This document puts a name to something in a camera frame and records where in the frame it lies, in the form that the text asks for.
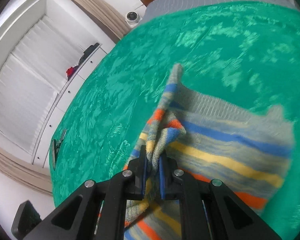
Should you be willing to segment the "striped knit sweater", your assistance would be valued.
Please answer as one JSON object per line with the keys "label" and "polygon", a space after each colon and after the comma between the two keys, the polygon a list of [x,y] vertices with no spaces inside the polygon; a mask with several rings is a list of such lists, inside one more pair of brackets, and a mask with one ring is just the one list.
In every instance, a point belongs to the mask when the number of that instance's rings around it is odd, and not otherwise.
{"label": "striped knit sweater", "polygon": [[183,67],[173,66],[164,92],[129,158],[146,149],[145,198],[127,203],[125,239],[180,239],[175,200],[159,198],[159,158],[163,153],[194,178],[224,182],[261,214],[282,186],[294,148],[293,123],[280,105],[265,115],[185,87]]}

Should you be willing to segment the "dark clothes on cabinet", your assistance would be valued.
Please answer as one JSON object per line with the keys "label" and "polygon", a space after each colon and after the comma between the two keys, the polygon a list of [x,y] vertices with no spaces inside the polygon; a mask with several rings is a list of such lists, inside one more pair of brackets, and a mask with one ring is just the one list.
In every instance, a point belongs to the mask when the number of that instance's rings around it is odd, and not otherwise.
{"label": "dark clothes on cabinet", "polygon": [[95,43],[93,45],[90,45],[85,51],[83,51],[83,55],[79,59],[78,66],[80,66],[88,58],[88,56],[92,54],[96,48],[99,47],[99,45],[99,43]]}

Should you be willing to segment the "black object near floor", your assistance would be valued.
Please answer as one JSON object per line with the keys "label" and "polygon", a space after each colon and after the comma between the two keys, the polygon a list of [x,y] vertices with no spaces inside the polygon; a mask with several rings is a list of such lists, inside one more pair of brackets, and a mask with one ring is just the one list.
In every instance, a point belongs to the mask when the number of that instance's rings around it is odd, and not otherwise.
{"label": "black object near floor", "polygon": [[11,232],[16,239],[22,240],[41,221],[40,214],[35,210],[32,203],[27,200],[19,205],[12,223]]}

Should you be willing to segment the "white drawer cabinet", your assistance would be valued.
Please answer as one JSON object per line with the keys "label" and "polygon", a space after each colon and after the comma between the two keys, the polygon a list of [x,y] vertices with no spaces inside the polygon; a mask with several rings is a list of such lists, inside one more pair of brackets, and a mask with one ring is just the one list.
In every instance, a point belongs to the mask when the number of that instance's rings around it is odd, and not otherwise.
{"label": "white drawer cabinet", "polygon": [[31,164],[41,168],[49,167],[48,155],[50,140],[54,132],[85,80],[99,65],[107,53],[108,51],[104,44],[100,44],[99,47],[96,48],[80,66],[78,66],[78,70],[71,79],[66,82],[61,92],[57,95],[39,132]]}

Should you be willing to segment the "black remote control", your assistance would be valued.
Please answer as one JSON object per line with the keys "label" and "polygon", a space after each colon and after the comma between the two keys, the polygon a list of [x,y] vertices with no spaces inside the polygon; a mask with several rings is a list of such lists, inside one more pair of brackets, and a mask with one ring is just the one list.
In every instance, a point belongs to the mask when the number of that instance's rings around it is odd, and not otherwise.
{"label": "black remote control", "polygon": [[56,160],[57,160],[57,142],[53,139],[51,144],[51,154],[52,154],[52,168],[56,169]]}

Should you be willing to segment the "white sheer curtain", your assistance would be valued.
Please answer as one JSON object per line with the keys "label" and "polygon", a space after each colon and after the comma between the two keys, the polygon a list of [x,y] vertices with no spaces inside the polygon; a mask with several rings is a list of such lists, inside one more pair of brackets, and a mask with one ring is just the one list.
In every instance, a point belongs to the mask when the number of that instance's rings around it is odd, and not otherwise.
{"label": "white sheer curtain", "polygon": [[63,28],[43,16],[23,36],[0,70],[0,131],[28,154],[65,86],[66,71],[97,39],[79,24]]}

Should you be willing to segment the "red cloth on cabinet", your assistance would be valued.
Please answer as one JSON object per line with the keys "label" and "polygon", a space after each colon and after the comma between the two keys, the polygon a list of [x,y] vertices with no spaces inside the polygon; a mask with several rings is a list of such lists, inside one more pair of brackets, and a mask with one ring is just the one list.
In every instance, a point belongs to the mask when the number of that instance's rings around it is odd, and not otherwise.
{"label": "red cloth on cabinet", "polygon": [[78,70],[78,66],[70,67],[66,70],[68,81],[71,79],[71,77],[75,74],[77,70]]}

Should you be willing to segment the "green floral bedspread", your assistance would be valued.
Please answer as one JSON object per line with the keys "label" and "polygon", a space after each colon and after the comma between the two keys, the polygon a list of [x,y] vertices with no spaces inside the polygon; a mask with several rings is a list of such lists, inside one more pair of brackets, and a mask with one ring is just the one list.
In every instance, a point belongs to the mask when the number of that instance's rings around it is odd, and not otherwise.
{"label": "green floral bedspread", "polygon": [[126,35],[89,75],[52,140],[66,135],[50,172],[59,206],[87,180],[110,180],[129,155],[174,65],[181,83],[265,115],[280,105],[294,148],[282,186],[259,215],[280,237],[300,239],[300,12],[228,2],[156,17]]}

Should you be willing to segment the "beige curtain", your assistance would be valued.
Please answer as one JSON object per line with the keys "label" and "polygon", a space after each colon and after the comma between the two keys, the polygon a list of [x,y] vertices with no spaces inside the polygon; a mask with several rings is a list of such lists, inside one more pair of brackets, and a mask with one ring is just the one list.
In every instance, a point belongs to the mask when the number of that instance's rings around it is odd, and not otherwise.
{"label": "beige curtain", "polygon": [[101,30],[117,43],[130,32],[125,18],[104,0],[72,0]]}

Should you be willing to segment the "small white fan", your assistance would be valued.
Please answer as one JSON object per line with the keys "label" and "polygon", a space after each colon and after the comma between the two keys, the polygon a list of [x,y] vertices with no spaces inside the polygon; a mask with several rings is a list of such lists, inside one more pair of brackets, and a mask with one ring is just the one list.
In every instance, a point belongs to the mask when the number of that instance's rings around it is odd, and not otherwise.
{"label": "small white fan", "polygon": [[129,11],[126,13],[125,20],[129,25],[136,25],[142,20],[142,18],[137,12]]}

